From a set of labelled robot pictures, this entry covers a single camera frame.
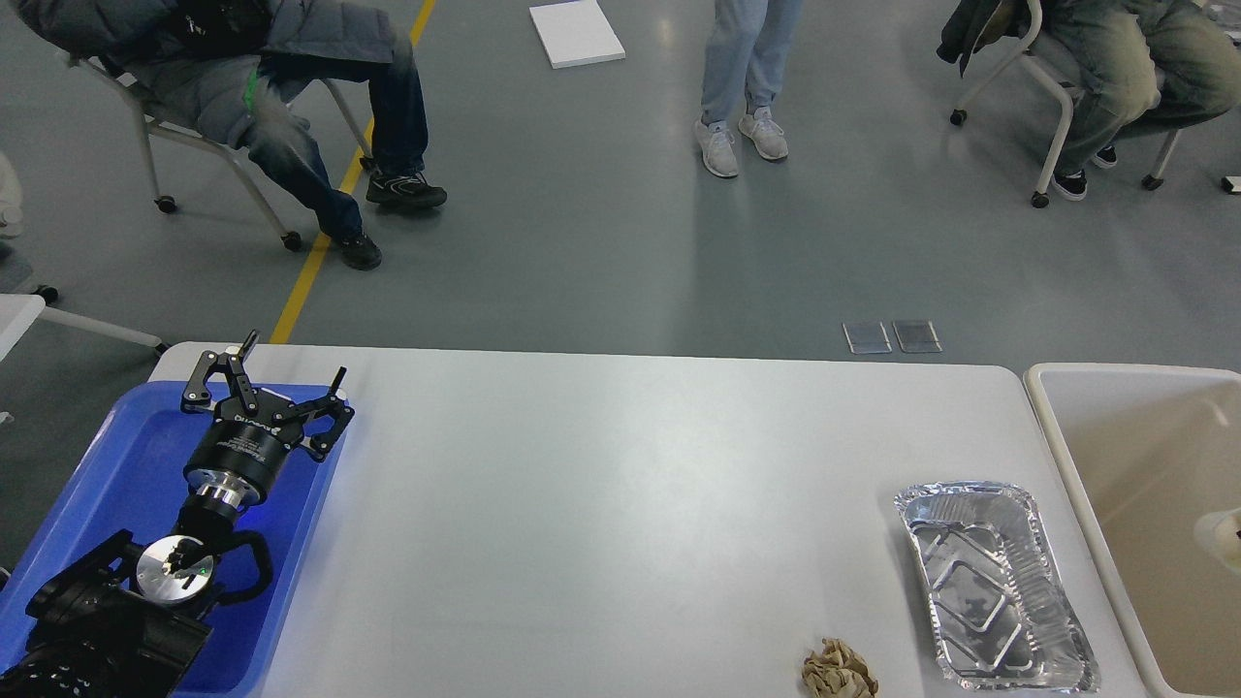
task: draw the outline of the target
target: metal disc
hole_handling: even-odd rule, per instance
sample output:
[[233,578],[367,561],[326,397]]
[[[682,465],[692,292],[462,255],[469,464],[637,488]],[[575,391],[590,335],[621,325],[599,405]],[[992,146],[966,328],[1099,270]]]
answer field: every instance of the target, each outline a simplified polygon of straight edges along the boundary
[[182,540],[200,543],[189,535],[169,535],[143,550],[134,576],[138,580],[138,590],[144,597],[164,606],[172,606],[192,599],[211,582],[211,575],[216,570],[216,560],[211,556],[176,574],[169,573],[168,559]]

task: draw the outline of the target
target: aluminum foil tray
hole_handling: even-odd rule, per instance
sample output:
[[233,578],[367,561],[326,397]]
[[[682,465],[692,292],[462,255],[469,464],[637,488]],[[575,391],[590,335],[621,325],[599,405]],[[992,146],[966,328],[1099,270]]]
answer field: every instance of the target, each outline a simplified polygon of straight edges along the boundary
[[918,555],[944,676],[968,689],[1097,691],[1098,663],[1024,489],[910,487],[896,509]]

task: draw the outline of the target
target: black sneaker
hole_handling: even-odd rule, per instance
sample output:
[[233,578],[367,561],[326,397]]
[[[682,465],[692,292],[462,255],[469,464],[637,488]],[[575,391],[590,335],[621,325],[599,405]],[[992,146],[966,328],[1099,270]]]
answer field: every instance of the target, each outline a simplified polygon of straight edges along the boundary
[[1090,156],[1090,161],[1095,163],[1095,166],[1102,170],[1109,170],[1116,166],[1116,145],[1108,143],[1102,150],[1095,153]]
[[349,240],[338,240],[336,246],[340,247],[340,252],[345,257],[345,265],[355,270],[366,272],[380,266],[380,262],[383,261],[383,253],[365,232]]
[[1051,175],[1051,183],[1056,191],[1070,201],[1081,201],[1086,197],[1086,170],[1077,170],[1071,175]]
[[366,188],[366,200],[381,206],[408,206],[433,209],[448,200],[448,193],[427,184],[422,173],[412,175],[386,175],[376,171]]

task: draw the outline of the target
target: blue tray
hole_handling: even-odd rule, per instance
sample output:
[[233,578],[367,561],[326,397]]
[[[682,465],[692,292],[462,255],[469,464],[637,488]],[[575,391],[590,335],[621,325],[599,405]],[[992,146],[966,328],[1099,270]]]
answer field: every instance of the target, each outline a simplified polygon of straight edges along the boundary
[[[267,388],[295,402],[326,392],[325,386],[311,385]],[[26,604],[47,580],[122,528],[134,532],[134,542],[146,544],[168,535],[176,523],[187,493],[181,468],[211,424],[210,415],[180,411],[184,389],[184,383],[148,383],[112,407],[12,579],[0,591],[0,672],[25,656],[26,637],[35,627]],[[225,390],[222,384],[212,384],[212,392]],[[328,420],[321,421],[313,422],[308,432],[325,428]],[[344,438],[323,463],[315,463],[300,448],[294,451],[268,501],[237,522],[238,530],[257,530],[267,538],[274,579],[258,599],[217,607],[206,617],[211,637],[174,696],[242,697],[258,686],[276,651],[343,443]],[[249,586],[257,578],[244,549],[225,555],[217,569],[218,579],[233,590]]]

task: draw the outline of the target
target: crumpled paper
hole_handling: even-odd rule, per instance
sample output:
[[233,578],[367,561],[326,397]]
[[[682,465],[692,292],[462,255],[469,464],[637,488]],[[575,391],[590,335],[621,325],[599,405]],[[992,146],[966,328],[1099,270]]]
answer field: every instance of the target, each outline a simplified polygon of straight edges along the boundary
[[802,682],[814,698],[876,698],[879,682],[861,655],[840,640],[823,640],[823,653],[810,652],[802,664]]

